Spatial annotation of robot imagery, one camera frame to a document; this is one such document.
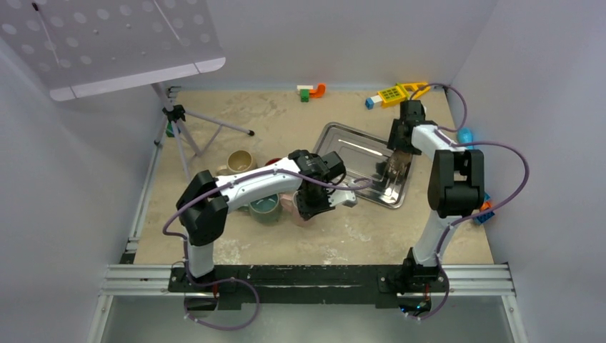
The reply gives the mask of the small dark brown mug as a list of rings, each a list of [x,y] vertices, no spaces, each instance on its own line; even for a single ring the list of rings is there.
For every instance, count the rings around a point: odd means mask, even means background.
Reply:
[[[386,164],[386,173],[388,180],[395,181],[403,177],[407,167],[411,164],[412,155],[400,150],[394,151],[388,158]]]

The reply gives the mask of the pink mug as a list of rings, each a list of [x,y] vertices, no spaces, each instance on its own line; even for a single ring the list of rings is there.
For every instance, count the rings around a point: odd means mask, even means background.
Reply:
[[[279,195],[280,204],[283,210],[289,213],[291,222],[298,227],[311,227],[315,224],[315,219],[305,220],[299,213],[296,203],[297,192],[283,193]]]

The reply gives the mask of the teal green mug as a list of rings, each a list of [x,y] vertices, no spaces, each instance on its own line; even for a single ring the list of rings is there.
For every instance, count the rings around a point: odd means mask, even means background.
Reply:
[[[254,221],[263,225],[275,225],[279,222],[283,207],[278,194],[254,200],[238,208],[247,213]]]

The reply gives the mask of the red mug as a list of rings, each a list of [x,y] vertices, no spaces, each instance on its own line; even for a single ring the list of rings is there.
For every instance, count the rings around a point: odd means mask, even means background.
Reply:
[[[280,163],[281,160],[282,160],[282,158],[273,158],[273,159],[270,159],[269,161],[267,161],[267,163],[265,164],[265,166],[275,166],[278,163]]]

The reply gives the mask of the beige mug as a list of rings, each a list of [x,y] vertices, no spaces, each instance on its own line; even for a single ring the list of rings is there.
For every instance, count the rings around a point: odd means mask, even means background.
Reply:
[[[226,164],[219,166],[216,169],[216,173],[219,176],[240,174],[249,172],[257,167],[257,160],[249,151],[238,150],[229,155]]]

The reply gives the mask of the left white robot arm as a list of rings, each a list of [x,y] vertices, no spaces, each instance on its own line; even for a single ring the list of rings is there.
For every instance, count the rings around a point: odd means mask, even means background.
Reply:
[[[195,292],[211,287],[214,242],[223,234],[232,211],[288,192],[294,193],[297,211],[305,221],[338,205],[356,205],[352,190],[332,184],[345,172],[337,153],[320,156],[307,150],[295,150],[271,165],[231,176],[199,172],[177,201],[177,218],[187,233],[186,284]]]

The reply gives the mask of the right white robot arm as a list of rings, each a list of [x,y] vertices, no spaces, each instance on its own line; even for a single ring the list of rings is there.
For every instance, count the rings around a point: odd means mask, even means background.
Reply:
[[[399,118],[392,122],[387,146],[393,151],[387,160],[391,175],[408,166],[413,156],[426,156],[432,163],[427,186],[431,212],[395,277],[407,289],[417,291],[439,279],[442,256],[456,228],[484,201],[484,155],[477,149],[458,147],[426,118],[419,100],[399,105]]]

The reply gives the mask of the yellow toy phone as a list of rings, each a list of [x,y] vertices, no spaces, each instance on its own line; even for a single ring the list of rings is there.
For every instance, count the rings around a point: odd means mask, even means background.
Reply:
[[[381,98],[381,107],[396,106],[409,99],[409,92],[402,85],[395,85],[377,92]]]

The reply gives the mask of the silver metal tray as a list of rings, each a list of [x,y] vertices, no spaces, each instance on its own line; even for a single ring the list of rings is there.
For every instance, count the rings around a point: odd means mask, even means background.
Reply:
[[[372,185],[356,192],[357,196],[375,204],[398,209],[404,203],[407,180],[411,164],[403,177],[390,181],[386,164],[393,151],[387,141],[378,136],[360,131],[337,122],[328,123],[322,130],[314,147],[318,155],[335,151],[347,169],[346,182],[358,178],[372,180]]]

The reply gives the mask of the blue white toy block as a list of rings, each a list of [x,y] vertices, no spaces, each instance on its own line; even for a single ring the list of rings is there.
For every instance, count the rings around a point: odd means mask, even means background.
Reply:
[[[368,110],[375,107],[381,107],[383,99],[380,95],[371,96],[365,99],[364,105]]]

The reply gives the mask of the orange triangle toy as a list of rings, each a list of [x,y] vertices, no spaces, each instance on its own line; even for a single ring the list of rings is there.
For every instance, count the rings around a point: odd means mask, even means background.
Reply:
[[[427,82],[398,83],[397,86],[405,91],[407,100],[418,99],[431,90]]]

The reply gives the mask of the blue toy microphone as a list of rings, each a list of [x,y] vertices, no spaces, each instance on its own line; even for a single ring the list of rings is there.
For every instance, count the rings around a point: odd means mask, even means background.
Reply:
[[[462,127],[457,132],[457,141],[459,144],[467,144],[467,143],[473,142],[474,136],[473,136],[472,131],[470,129],[468,129],[467,127]]]

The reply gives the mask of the orange green toy pieces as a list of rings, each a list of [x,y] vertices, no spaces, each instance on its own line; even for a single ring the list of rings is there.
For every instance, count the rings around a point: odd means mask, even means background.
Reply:
[[[327,85],[325,83],[318,83],[316,86],[297,85],[297,93],[301,102],[309,102],[310,99],[322,98],[326,89]]]

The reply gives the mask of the orange blue toy blocks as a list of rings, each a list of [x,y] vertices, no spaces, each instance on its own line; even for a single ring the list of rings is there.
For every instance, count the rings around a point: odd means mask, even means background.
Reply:
[[[479,208],[479,212],[482,213],[482,215],[478,215],[473,219],[473,222],[476,225],[484,224],[485,222],[493,218],[493,216],[495,215],[494,211],[492,210],[491,197],[488,193],[485,193],[484,202]]]

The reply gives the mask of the grey tripod stand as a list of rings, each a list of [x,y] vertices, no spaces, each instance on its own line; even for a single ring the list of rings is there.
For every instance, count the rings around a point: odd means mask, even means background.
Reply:
[[[251,129],[246,129],[242,126],[229,123],[228,121],[223,121],[187,110],[181,104],[178,104],[174,97],[169,96],[172,87],[165,88],[163,87],[163,84],[159,82],[151,84],[151,87],[163,105],[162,114],[164,115],[161,129],[159,130],[157,137],[154,139],[154,144],[157,147],[160,147],[164,139],[169,136],[167,134],[167,129],[170,130],[172,137],[177,143],[179,158],[182,163],[182,169],[187,182],[192,179],[189,165],[196,157],[201,157],[203,155],[203,153],[210,147],[223,128],[229,128],[247,134],[248,136],[254,136],[256,134]],[[206,143],[203,149],[200,148],[191,132],[187,129],[186,119],[188,117],[201,119],[202,121],[217,125],[214,135]]]

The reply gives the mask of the white perforated board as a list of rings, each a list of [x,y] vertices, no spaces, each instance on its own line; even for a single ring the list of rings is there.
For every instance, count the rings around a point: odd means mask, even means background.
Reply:
[[[216,71],[205,1],[3,1],[1,39],[56,101]]]

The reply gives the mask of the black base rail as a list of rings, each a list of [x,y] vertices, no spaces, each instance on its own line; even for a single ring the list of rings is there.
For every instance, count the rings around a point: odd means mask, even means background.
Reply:
[[[378,309],[400,306],[425,311],[421,302],[432,293],[449,290],[445,272],[407,264],[375,265],[218,265],[190,282],[184,267],[170,270],[168,292],[209,297],[220,310],[244,304],[355,304]]]

